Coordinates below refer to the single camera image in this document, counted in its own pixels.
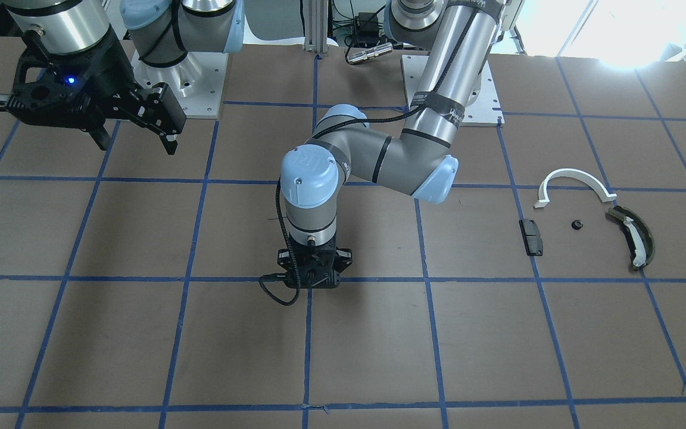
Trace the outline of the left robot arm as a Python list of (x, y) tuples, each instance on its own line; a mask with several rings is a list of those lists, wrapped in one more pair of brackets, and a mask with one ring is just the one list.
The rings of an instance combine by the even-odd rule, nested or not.
[(351, 266), (336, 244), (338, 195), (355, 176), (411, 198), (440, 204), (459, 168), (450, 147), (503, 19), (503, 1), (389, 1), (383, 29), (389, 38), (427, 49), (428, 59), (408, 110), (382, 119), (403, 122), (398, 136), (358, 108), (328, 109), (312, 136), (283, 157), (275, 204), (285, 247), (281, 281), (292, 290), (335, 288)]

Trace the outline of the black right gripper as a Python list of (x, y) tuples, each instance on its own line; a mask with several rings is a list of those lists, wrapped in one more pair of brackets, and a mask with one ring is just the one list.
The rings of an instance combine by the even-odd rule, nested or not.
[(106, 120), (130, 120), (155, 133), (166, 154), (175, 155), (187, 116), (168, 84), (144, 89), (136, 82), (113, 30), (69, 55), (48, 52), (45, 36), (36, 30), (27, 30), (22, 38), (26, 49), (5, 111), (24, 124), (81, 130), (100, 150), (113, 141)]

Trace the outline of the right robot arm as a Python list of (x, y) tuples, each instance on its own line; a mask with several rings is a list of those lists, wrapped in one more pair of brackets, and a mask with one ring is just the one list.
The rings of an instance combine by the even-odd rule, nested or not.
[(180, 100), (205, 92), (204, 54), (242, 48), (242, 1), (122, 1), (119, 11), (139, 64), (133, 66), (98, 1), (5, 1), (26, 49), (0, 111), (32, 126), (76, 129), (101, 150), (108, 119), (155, 133), (167, 154), (185, 127)]

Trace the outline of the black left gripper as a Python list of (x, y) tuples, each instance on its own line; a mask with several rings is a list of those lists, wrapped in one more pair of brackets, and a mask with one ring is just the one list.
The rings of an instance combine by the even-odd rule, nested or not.
[(301, 245), (290, 239), (294, 251), (300, 288), (337, 288), (341, 283), (341, 272), (353, 263), (353, 253), (349, 248), (336, 247), (336, 237), (320, 246)]

